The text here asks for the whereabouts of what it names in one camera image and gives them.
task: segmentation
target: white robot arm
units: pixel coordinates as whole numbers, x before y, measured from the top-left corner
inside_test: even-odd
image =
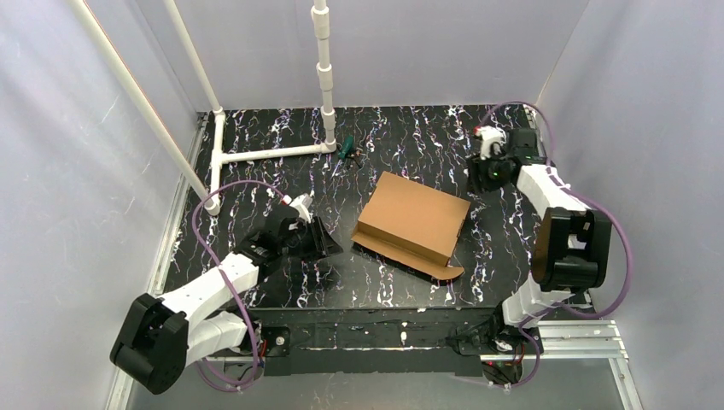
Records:
[[[566,185],[540,154],[535,130],[506,135],[484,126],[477,127],[475,134],[482,139],[482,150],[468,159],[470,190],[482,193],[513,183],[542,218],[528,280],[499,305],[499,324],[493,333],[505,326],[513,331],[528,318],[536,319],[523,327],[536,327],[544,310],[603,283],[611,223],[561,190]]]
[[[220,268],[241,293],[277,270],[282,255],[319,260],[342,248],[312,217],[309,195],[286,196],[222,261]],[[222,311],[233,295],[219,266],[172,292],[139,296],[131,305],[110,359],[151,393],[166,391],[184,368],[210,354],[242,344],[248,328],[236,314]]]

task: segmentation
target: white pole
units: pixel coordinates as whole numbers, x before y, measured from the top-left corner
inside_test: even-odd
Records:
[[[224,125],[226,123],[226,113],[224,112],[224,109],[221,108],[221,105],[219,105],[219,100],[213,92],[211,82],[208,80],[203,64],[201,64],[199,53],[196,52],[194,42],[191,41],[191,36],[189,35],[189,31],[186,29],[184,19],[181,17],[181,12],[178,11],[176,2],[174,0],[164,0],[163,3],[166,5],[166,10],[168,10],[173,26],[176,28],[176,33],[181,39],[181,44],[184,45],[186,54],[189,56],[189,60],[191,60],[191,66],[193,66],[194,71],[196,72],[196,77],[199,79],[199,82],[206,93],[206,97],[208,98],[208,103],[211,104],[211,110],[213,111],[213,122],[215,124],[213,130],[213,150],[211,151],[211,192],[213,192],[217,190],[221,184],[221,166],[223,165],[221,157],[224,154],[222,147],[224,145]],[[218,195],[215,195],[212,199],[215,202],[220,202]]]
[[[166,149],[166,152],[171,156],[176,166],[181,170],[181,173],[186,177],[193,188],[194,192],[201,198],[208,196],[206,187],[196,175],[194,168],[186,161],[184,153],[178,148],[176,142],[173,140],[171,133],[166,128],[159,115],[156,113],[153,105],[151,105],[149,99],[143,93],[141,86],[138,84],[133,74],[129,70],[128,66],[123,62],[123,59],[118,54],[113,43],[108,38],[106,33],[103,31],[101,24],[98,19],[88,7],[85,0],[67,0],[68,5],[75,13],[80,23],[85,28],[90,39],[96,44],[98,49],[102,52],[106,58],[106,62],[111,70],[114,72],[118,81],[126,89],[128,96],[136,104],[138,110],[141,112],[143,117],[149,123],[149,126],[158,137],[161,145]],[[204,208],[211,215],[218,215],[220,206],[218,201],[209,200],[204,204]]]
[[[213,93],[211,83],[209,82],[206,71],[201,64],[201,59],[199,58],[199,54],[196,52],[196,47],[194,47],[194,43],[191,41],[189,31],[186,30],[184,19],[181,18],[181,13],[178,11],[178,7],[176,7],[176,2],[173,0],[164,0],[163,3],[166,5],[166,10],[168,10],[168,14],[171,16],[173,26],[176,27],[178,37],[181,38],[181,44],[184,45],[186,54],[189,55],[191,65],[194,67],[194,71],[196,71],[196,77],[199,78],[201,86],[203,87],[204,92],[206,92],[208,102],[211,104],[211,110],[216,114],[216,112],[221,110],[219,100],[216,99],[216,94]]]
[[[314,34],[317,36],[319,62],[317,75],[319,88],[322,89],[322,121],[324,122],[324,144],[328,148],[336,146],[335,108],[332,104],[332,65],[330,64],[330,8],[326,0],[314,0],[312,7]]]
[[[281,158],[283,156],[304,155],[304,154],[329,154],[330,152],[334,152],[334,150],[328,149],[328,147],[323,143],[316,143],[314,145],[305,145],[303,147],[275,148],[275,149],[264,149],[262,151],[238,152],[235,154],[223,154],[221,156],[221,163],[228,164],[230,162],[268,160],[270,158]]]

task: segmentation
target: black platform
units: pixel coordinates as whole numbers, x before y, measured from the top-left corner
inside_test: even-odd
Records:
[[[222,184],[261,179],[289,196],[312,192],[312,211],[323,218],[345,252],[315,264],[292,261],[245,294],[256,308],[491,308],[509,296],[528,274],[528,258],[539,218],[514,187],[472,196],[466,191],[464,160],[479,149],[471,130],[485,106],[339,108],[336,137],[354,135],[365,147],[362,168],[340,163],[336,154],[305,155],[255,163],[235,163]],[[225,152],[292,147],[324,139],[318,109],[245,110],[228,116]],[[528,126],[522,107],[493,117],[503,127]],[[236,138],[229,137],[231,132]],[[197,172],[209,183],[213,123],[207,125]],[[383,171],[390,171],[471,201],[451,263],[462,277],[441,282],[353,249],[356,219]],[[199,199],[190,193],[180,227],[166,291],[209,268],[209,256],[190,229],[190,211]],[[272,199],[266,190],[232,188],[222,197],[218,218],[201,214],[201,232],[222,259],[249,227],[259,224]]]

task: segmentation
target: white wall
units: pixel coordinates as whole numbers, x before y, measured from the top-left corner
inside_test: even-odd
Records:
[[[562,175],[631,237],[633,286],[613,318],[646,408],[724,401],[722,73],[724,3],[592,0],[540,98]]]
[[[134,30],[188,149],[196,114]],[[102,408],[179,172],[64,2],[1,2],[0,62],[0,407]]]
[[[85,0],[123,61],[143,87],[169,132],[184,149],[196,128],[196,110],[135,0]]]
[[[208,111],[163,2],[136,0]],[[312,0],[177,0],[225,108],[321,103]],[[330,0],[337,106],[535,101],[587,0]]]

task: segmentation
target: cardboard box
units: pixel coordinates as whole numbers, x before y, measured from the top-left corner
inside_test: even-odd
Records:
[[[359,215],[352,240],[440,280],[463,274],[448,266],[470,202],[382,173]]]

